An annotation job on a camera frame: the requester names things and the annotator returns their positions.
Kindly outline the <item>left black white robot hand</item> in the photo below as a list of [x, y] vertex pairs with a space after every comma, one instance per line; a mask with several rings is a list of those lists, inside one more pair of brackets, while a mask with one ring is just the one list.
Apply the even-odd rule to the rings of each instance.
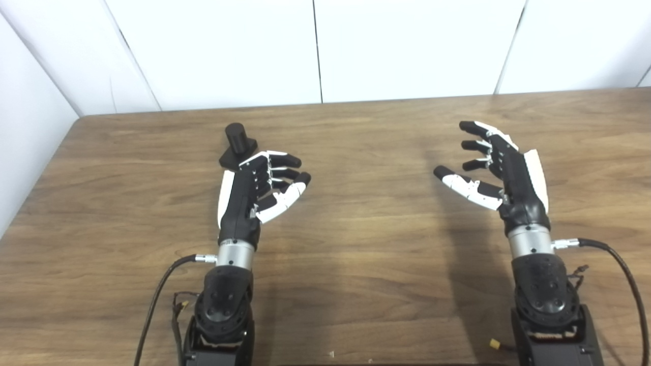
[[302, 160], [265, 150], [226, 170], [218, 203], [218, 243], [247, 243], [257, 250], [262, 225], [286, 212], [307, 189]]

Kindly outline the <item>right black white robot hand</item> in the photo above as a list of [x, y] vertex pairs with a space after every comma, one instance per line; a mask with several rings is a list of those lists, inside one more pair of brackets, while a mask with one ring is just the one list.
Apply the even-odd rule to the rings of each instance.
[[459, 127], [478, 137], [462, 141], [462, 148], [482, 155], [463, 163], [463, 171], [486, 169], [501, 185], [473, 180], [444, 165], [435, 167], [433, 175], [468, 201], [497, 211], [506, 234], [519, 227], [551, 229], [547, 183], [538, 151], [521, 152], [509, 134], [482, 122], [461, 121]]

